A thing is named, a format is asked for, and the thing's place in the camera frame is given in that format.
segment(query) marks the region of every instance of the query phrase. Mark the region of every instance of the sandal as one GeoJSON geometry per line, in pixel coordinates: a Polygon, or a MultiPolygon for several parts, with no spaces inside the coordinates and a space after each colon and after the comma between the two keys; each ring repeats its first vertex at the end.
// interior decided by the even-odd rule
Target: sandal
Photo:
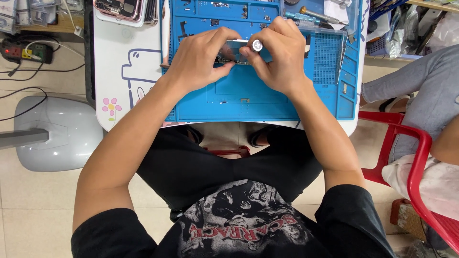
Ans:
{"type": "Polygon", "coordinates": [[[195,143],[197,145],[200,145],[202,140],[204,139],[204,136],[196,129],[194,129],[193,127],[189,126],[189,125],[186,125],[186,130],[188,132],[191,133],[191,135],[193,136],[193,139],[195,140],[195,143]]]}
{"type": "Polygon", "coordinates": [[[379,106],[379,112],[389,113],[389,111],[395,105],[395,103],[397,103],[399,100],[409,99],[409,98],[410,98],[409,95],[403,95],[401,97],[388,99],[379,106]]]}
{"type": "Polygon", "coordinates": [[[250,146],[254,147],[254,148],[260,148],[260,147],[263,147],[263,145],[258,145],[257,144],[257,140],[258,140],[258,137],[260,137],[261,134],[264,134],[264,133],[269,133],[270,131],[278,128],[280,125],[268,125],[266,127],[263,127],[261,128],[260,130],[258,131],[255,131],[253,133],[251,133],[248,137],[247,137],[247,141],[249,142],[250,146]]]}

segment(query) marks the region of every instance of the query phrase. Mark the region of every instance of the shelf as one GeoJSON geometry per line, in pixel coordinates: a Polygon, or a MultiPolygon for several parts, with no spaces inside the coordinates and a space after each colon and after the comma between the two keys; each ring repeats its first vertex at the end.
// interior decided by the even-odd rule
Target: shelf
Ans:
{"type": "MultiPolygon", "coordinates": [[[[73,15],[73,21],[75,22],[75,26],[83,26],[83,17],[73,15]]],[[[72,21],[70,20],[70,16],[68,15],[57,15],[57,24],[56,25],[49,25],[47,27],[33,25],[33,26],[25,26],[21,27],[21,30],[30,30],[30,31],[46,31],[46,32],[65,32],[65,33],[73,33],[75,29],[73,28],[72,21]]]]}
{"type": "Polygon", "coordinates": [[[442,11],[450,11],[450,12],[459,13],[459,9],[457,8],[448,7],[448,5],[442,6],[441,4],[438,4],[436,2],[423,1],[423,0],[409,0],[406,3],[417,5],[417,6],[429,7],[429,8],[433,8],[437,10],[442,10],[442,11]]]}

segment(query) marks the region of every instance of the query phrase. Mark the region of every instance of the person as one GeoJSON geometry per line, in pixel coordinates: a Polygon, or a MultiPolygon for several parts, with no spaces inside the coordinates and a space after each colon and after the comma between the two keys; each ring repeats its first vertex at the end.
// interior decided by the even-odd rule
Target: person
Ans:
{"type": "MultiPolygon", "coordinates": [[[[433,140],[420,193],[426,207],[459,220],[459,45],[426,55],[401,69],[362,84],[360,105],[389,99],[382,112],[403,112],[402,125],[426,131],[433,140]],[[415,98],[408,95],[419,91],[415,98]]],[[[384,180],[409,199],[407,179],[418,139],[397,135],[382,170],[384,180]]],[[[427,237],[439,239],[432,228],[427,237]]],[[[436,249],[448,247],[430,241],[436,249]]]]}
{"type": "Polygon", "coordinates": [[[304,74],[305,38],[292,20],[277,17],[250,38],[272,62],[240,52],[290,99],[304,131],[262,129],[250,142],[269,147],[225,159],[199,147],[192,127],[159,129],[183,96],[228,75],[235,63],[214,68],[214,59],[226,40],[240,38],[221,27],[183,39],[167,73],[99,144],[78,180],[74,257],[395,257],[357,154],[304,74]],[[291,202],[322,170],[316,223],[291,202]],[[128,184],[136,172],[176,220],[159,244],[134,212],[128,184]]]}

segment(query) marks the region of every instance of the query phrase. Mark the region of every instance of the tiled floor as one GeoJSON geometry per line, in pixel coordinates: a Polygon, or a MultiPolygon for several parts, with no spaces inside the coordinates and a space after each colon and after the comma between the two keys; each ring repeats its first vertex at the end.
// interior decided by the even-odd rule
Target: tiled floor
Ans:
{"type": "MultiPolygon", "coordinates": [[[[82,44],[69,44],[83,51],[82,44]]],[[[83,63],[83,59],[65,49],[56,53],[52,65],[46,69],[71,69],[83,63]]],[[[25,63],[24,67],[37,67],[25,63]]],[[[0,70],[14,68],[13,63],[0,59],[0,70]]],[[[393,69],[365,67],[364,82],[378,78],[393,69]]],[[[26,79],[32,73],[15,74],[12,79],[26,79]]],[[[0,74],[0,78],[9,78],[0,74]]],[[[0,96],[14,90],[38,86],[51,96],[85,100],[84,70],[71,73],[38,73],[27,82],[0,84],[0,96]]],[[[0,99],[0,119],[14,114],[16,104],[28,95],[39,95],[37,90],[19,92],[0,99]]],[[[209,149],[234,148],[247,145],[246,131],[254,130],[256,124],[203,123],[196,125],[206,136],[203,145],[209,149]]],[[[0,122],[0,131],[13,129],[13,120],[0,122]]],[[[384,137],[384,127],[360,121],[351,136],[363,167],[375,164],[384,137]]],[[[0,258],[67,258],[71,257],[73,201],[80,169],[64,172],[37,173],[26,170],[19,163],[15,149],[0,150],[0,258]]],[[[172,223],[168,219],[166,203],[138,176],[129,185],[134,207],[147,232],[160,241],[172,223]]],[[[389,223],[391,202],[400,196],[391,188],[369,182],[369,190],[375,201],[387,234],[400,232],[389,223]]],[[[324,178],[321,174],[293,203],[294,207],[310,218],[319,207],[324,195],[324,178]]]]}

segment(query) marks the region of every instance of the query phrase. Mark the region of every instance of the graphic print t-shirt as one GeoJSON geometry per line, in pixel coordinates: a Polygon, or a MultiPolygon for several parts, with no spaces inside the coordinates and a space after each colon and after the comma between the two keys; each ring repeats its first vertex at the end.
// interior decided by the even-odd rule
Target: graphic print t-shirt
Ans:
{"type": "Polygon", "coordinates": [[[365,189],[329,189],[315,217],[317,223],[269,185],[240,180],[191,206],[159,245],[134,211],[118,208],[78,227],[72,253],[76,258],[394,257],[365,189]]]}

